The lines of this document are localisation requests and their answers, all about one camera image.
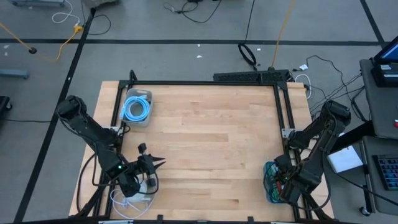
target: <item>blue cable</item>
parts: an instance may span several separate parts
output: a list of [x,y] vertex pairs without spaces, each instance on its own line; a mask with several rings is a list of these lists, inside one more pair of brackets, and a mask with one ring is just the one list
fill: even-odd
[[[147,99],[146,95],[130,96],[128,99],[126,99],[123,104],[123,108],[120,112],[120,119],[123,119],[123,117],[126,117],[129,121],[133,121],[133,122],[140,122],[140,121],[145,120],[148,117],[148,114],[150,111],[150,106],[146,99]],[[142,114],[140,114],[138,116],[134,116],[131,113],[131,107],[135,103],[139,103],[143,109]]]

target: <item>concrete floor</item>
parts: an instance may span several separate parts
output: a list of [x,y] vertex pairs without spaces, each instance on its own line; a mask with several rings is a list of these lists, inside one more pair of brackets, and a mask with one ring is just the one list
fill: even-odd
[[[74,7],[73,13],[83,19],[80,0],[70,2]],[[180,8],[185,0],[167,2]],[[398,28],[392,22],[398,19],[394,13],[398,2],[366,2],[382,38],[385,41],[392,40],[398,33]],[[251,3],[250,0],[225,0],[206,24],[196,24],[182,15],[172,14],[163,8],[163,1],[121,0],[117,6],[97,10],[96,15],[106,14],[112,20],[112,28],[104,35],[89,35],[88,41],[137,42],[85,44],[68,95],[82,97],[89,114],[93,114],[101,82],[127,79],[130,69],[134,69],[140,80],[212,80],[214,73],[250,71],[251,68],[241,58],[236,44],[228,44],[228,40],[244,39]],[[210,0],[204,1],[191,16],[204,19],[216,4]],[[248,39],[276,40],[288,7],[289,0],[256,1]],[[83,10],[87,17],[89,10],[86,7]],[[51,57],[56,56],[59,44],[46,42],[60,42],[58,39],[69,38],[76,23],[74,18],[69,18],[62,24],[54,24],[51,16],[58,11],[68,9],[36,6],[29,9],[0,1],[0,21],[21,38],[42,42],[30,45]],[[107,20],[103,17],[97,18],[93,21],[90,32],[101,32],[107,25]],[[75,37],[75,43],[78,43],[80,37],[81,34]],[[140,40],[167,39],[225,41],[223,44],[201,44],[200,47],[197,44],[139,44]],[[372,57],[381,49],[360,0],[297,2],[282,40],[290,42],[282,43],[279,47],[275,68],[297,68],[305,63],[307,57],[316,54],[332,60],[343,72],[345,82],[359,73],[360,59]],[[362,46],[349,46],[352,43],[347,41],[355,41],[356,45]],[[6,118],[51,120],[61,89],[64,83],[69,82],[67,75],[77,44],[68,44],[61,60],[50,63],[29,54],[22,45],[13,44],[11,37],[1,29],[0,43],[0,68],[30,71],[28,80],[0,78],[0,95],[10,96],[14,105]],[[259,69],[266,70],[271,64],[275,46],[268,42],[264,45],[251,45],[250,48],[261,64]],[[310,77],[313,86],[323,89],[326,94],[341,85],[340,74],[329,63],[313,58],[309,61],[309,67],[305,74]],[[359,78],[349,86],[349,90],[357,89],[362,84]],[[322,93],[314,90],[308,100],[309,105],[314,105],[322,98]],[[349,105],[346,96],[337,101]],[[369,109],[364,93],[359,96],[358,104],[367,117]],[[360,120],[354,117],[348,130],[359,124]],[[1,126],[0,167],[6,172],[3,172],[0,180],[0,223],[9,223],[14,221],[49,124],[3,121]],[[68,215],[84,146],[81,139],[57,125],[24,221],[64,218]],[[364,183],[361,169],[348,171],[344,175],[359,184]],[[362,216],[358,212],[358,208],[364,205],[361,190],[334,175],[328,175],[328,178],[336,218],[356,223],[398,222],[398,217],[381,213],[370,217]]]

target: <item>cart wheel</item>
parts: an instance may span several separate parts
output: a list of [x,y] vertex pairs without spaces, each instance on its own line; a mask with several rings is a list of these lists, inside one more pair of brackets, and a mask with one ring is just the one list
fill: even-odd
[[10,104],[10,102],[8,102],[7,106],[6,106],[6,110],[10,111],[12,109],[12,104]]
[[366,208],[365,208],[365,207],[361,207],[361,208],[359,208],[359,211],[362,213],[362,215],[364,215],[364,216],[366,216],[366,217],[369,217],[369,216],[371,216],[371,213],[370,213],[370,212],[368,212],[368,211],[366,210]]

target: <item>wooden tabletop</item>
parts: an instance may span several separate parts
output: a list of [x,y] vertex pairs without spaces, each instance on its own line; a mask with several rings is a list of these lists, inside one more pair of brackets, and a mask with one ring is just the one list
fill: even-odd
[[[103,82],[94,119],[109,126],[118,82]],[[311,123],[302,83],[288,83],[296,128]],[[292,207],[271,204],[262,186],[262,168],[282,154],[282,140],[269,86],[166,86],[135,85],[154,96],[154,110],[146,128],[131,127],[124,136],[122,153],[129,161],[138,156],[137,146],[166,158],[157,171],[159,191],[151,208],[139,219],[294,221]],[[287,116],[283,94],[280,93]],[[93,154],[86,147],[82,165]],[[91,185],[93,162],[82,177],[81,207],[96,187]],[[97,181],[100,169],[97,170]],[[328,195],[325,180],[312,193],[322,204]],[[103,195],[103,205],[108,191]],[[76,214],[76,192],[70,214]],[[117,207],[128,217],[139,212]],[[324,208],[333,217],[330,203]],[[111,218],[121,218],[112,211]]]

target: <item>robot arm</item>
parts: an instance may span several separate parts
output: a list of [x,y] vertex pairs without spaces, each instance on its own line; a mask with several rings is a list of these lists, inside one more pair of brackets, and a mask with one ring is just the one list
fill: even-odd
[[288,154],[275,159],[278,167],[276,181],[284,184],[280,199],[290,205],[296,205],[300,195],[310,194],[320,184],[323,175],[323,160],[329,155],[337,137],[351,121],[349,109],[335,101],[327,101],[320,116],[303,131],[292,131],[284,141],[285,151],[304,150],[317,134],[320,137],[310,155],[297,166],[293,166]]
[[[65,123],[68,124],[71,131],[82,137],[98,156],[99,164],[109,180],[116,180],[124,196],[132,197],[141,187],[137,175],[145,173],[149,177],[155,174],[155,170],[165,162],[157,165],[154,162],[163,158],[145,154],[146,145],[143,143],[138,147],[140,156],[137,161],[128,162],[117,150],[122,141],[119,134],[115,130],[102,128],[86,111],[83,100],[76,96],[69,96],[56,109],[62,124],[66,128]],[[157,185],[154,181],[149,182],[151,187]]]

